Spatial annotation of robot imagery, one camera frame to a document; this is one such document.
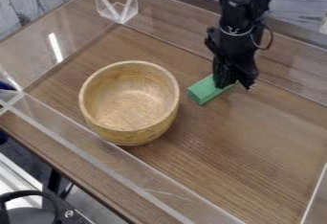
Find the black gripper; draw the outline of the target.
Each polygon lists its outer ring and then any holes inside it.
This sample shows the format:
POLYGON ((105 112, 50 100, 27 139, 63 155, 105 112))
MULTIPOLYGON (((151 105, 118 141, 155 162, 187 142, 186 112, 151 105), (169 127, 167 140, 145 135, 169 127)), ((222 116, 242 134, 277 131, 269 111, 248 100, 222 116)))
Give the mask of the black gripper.
POLYGON ((254 89, 260 74, 254 56, 261 47, 262 36, 264 28, 260 26, 240 34, 227 33, 222 28, 207 29, 205 44, 214 54, 213 73, 217 88, 225 89, 240 79, 248 90, 254 89))

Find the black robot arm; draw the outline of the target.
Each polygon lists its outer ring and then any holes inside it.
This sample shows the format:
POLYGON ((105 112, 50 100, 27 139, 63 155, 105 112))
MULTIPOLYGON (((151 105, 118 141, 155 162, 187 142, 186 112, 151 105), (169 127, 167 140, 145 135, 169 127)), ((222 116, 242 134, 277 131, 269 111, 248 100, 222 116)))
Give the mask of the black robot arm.
POLYGON ((272 0, 219 0, 219 25, 207 28, 205 44, 214 54, 214 83, 221 89, 241 82, 248 90, 256 86, 256 53, 269 50, 274 33, 265 23, 272 0))

